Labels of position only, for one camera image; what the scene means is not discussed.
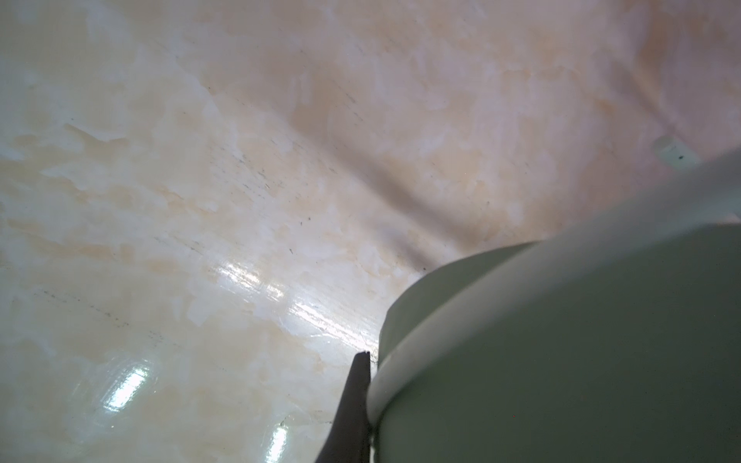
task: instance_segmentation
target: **dark object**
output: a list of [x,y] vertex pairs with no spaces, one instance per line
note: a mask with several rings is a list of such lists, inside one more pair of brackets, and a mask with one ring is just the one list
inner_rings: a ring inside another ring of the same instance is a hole
[[329,437],[316,463],[368,463],[371,425],[365,411],[365,394],[371,383],[371,353],[355,355],[345,390],[339,400]]
[[[386,315],[379,362],[520,252],[442,267]],[[666,240],[553,290],[420,373],[373,432],[381,463],[741,462],[741,226]]]

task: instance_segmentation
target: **small white object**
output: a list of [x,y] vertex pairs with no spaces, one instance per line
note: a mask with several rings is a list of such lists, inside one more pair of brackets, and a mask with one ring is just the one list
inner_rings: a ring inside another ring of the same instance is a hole
[[651,149],[659,159],[672,166],[675,170],[685,171],[702,164],[702,159],[686,144],[670,135],[658,138]]

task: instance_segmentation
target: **polished floor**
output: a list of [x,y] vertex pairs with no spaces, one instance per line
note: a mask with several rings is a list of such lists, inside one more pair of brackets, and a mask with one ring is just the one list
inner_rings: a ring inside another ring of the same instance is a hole
[[733,0],[8,0],[0,460],[311,462],[445,262],[741,144]]

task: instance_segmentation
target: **black object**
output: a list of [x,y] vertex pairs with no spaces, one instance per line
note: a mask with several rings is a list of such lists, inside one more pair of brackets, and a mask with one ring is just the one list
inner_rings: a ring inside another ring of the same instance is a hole
[[365,394],[370,383],[371,353],[357,353],[329,437],[316,463],[369,463],[371,425],[365,409]]

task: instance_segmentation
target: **tile floor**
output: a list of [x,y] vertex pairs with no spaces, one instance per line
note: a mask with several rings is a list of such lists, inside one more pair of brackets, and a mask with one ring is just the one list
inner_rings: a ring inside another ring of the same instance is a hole
[[411,283],[741,143],[733,0],[0,8],[4,462],[311,462]]

